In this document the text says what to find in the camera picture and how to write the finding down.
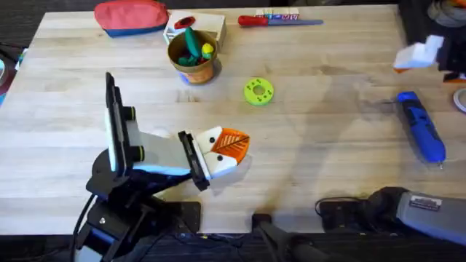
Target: label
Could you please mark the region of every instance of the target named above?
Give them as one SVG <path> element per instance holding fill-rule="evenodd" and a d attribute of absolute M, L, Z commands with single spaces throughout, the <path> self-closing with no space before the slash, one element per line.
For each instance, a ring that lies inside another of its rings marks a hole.
<path fill-rule="evenodd" d="M 409 200 L 409 205 L 425 210 L 439 211 L 440 206 L 442 205 L 442 199 L 434 199 L 425 196 L 412 196 Z"/>

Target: red screwdriver handle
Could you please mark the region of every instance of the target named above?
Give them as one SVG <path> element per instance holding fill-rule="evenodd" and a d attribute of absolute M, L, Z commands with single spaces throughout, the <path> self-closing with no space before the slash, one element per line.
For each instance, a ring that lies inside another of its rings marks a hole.
<path fill-rule="evenodd" d="M 269 19 L 267 17 L 253 17 L 250 15 L 240 15 L 238 17 L 238 23 L 241 26 L 267 26 L 269 25 Z"/>

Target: white block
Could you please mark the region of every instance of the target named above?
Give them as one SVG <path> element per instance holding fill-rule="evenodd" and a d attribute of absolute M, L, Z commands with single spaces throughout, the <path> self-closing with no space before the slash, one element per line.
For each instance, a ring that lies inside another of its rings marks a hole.
<path fill-rule="evenodd" d="M 431 66 L 437 58 L 438 50 L 442 47 L 442 36 L 429 36 L 425 44 L 416 43 L 400 50 L 393 63 L 393 68 L 409 69 Z"/>
<path fill-rule="evenodd" d="M 176 30 L 175 23 L 178 22 L 180 19 L 190 16 L 196 19 L 191 28 L 193 28 L 194 30 L 206 31 L 208 33 L 211 33 L 213 38 L 215 38 L 217 41 L 217 52 L 220 52 L 226 35 L 226 24 L 224 15 L 211 15 L 173 10 L 170 15 L 170 18 L 168 19 L 167 26 L 163 31 L 163 37 L 165 38 L 167 44 L 169 44 L 175 36 L 185 31 L 185 29 Z"/>

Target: screwdriver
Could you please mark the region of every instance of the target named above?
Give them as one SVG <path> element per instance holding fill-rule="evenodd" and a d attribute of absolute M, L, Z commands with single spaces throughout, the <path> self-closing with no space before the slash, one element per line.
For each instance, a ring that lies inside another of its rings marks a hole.
<path fill-rule="evenodd" d="M 403 108 L 411 133 L 424 158 L 430 163 L 437 163 L 443 169 L 446 158 L 445 145 L 416 93 L 401 92 L 396 100 Z"/>
<path fill-rule="evenodd" d="M 238 23 L 241 26 L 269 26 L 269 25 L 322 25 L 323 20 L 281 20 L 269 19 L 267 17 L 254 17 L 240 15 Z"/>

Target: green ring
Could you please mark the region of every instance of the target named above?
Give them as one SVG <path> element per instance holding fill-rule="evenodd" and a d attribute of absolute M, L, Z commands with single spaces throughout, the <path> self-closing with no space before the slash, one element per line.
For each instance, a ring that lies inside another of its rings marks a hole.
<path fill-rule="evenodd" d="M 262 95 L 256 95 L 254 93 L 255 86 L 262 86 L 264 88 L 264 93 Z M 265 106 L 270 102 L 274 96 L 274 87 L 270 82 L 263 78 L 251 79 L 244 89 L 246 101 L 253 106 Z"/>

